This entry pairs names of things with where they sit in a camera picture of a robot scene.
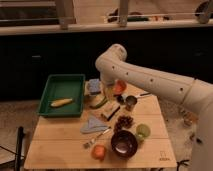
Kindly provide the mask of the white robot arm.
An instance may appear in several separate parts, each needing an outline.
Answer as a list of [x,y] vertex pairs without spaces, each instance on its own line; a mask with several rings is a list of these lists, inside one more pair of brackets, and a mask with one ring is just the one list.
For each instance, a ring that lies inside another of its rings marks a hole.
[[127,51],[111,45],[95,61],[105,86],[121,79],[198,115],[189,171],[213,171],[213,84],[126,62]]

